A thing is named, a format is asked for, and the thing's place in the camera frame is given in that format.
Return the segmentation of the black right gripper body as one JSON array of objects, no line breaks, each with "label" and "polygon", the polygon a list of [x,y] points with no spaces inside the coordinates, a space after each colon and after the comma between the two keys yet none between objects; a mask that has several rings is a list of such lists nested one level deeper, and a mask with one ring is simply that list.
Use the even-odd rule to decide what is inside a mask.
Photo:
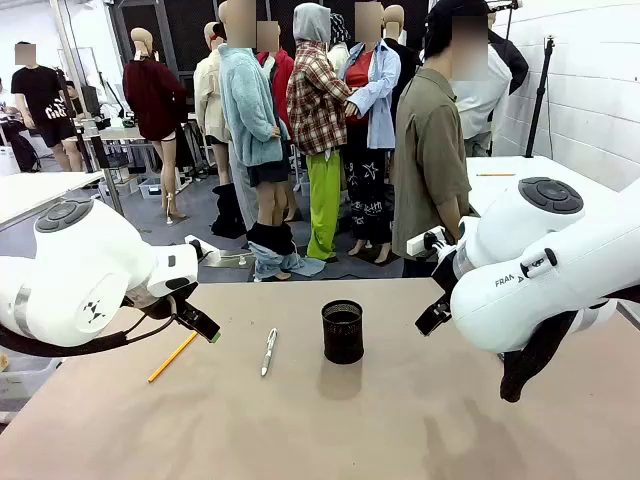
[{"label": "black right gripper body", "polygon": [[438,262],[431,277],[444,291],[444,299],[449,301],[458,282],[453,268],[453,260],[457,253],[456,246],[448,243],[445,233],[425,233],[424,246],[428,253],[437,255]]}]

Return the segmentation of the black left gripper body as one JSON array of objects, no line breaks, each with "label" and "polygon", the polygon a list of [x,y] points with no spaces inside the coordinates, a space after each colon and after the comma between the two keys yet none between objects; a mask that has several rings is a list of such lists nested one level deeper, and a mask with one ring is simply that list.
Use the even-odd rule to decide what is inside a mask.
[{"label": "black left gripper body", "polygon": [[175,294],[163,297],[153,296],[125,296],[124,305],[142,311],[148,317],[155,320],[169,319],[177,310],[177,297]]}]

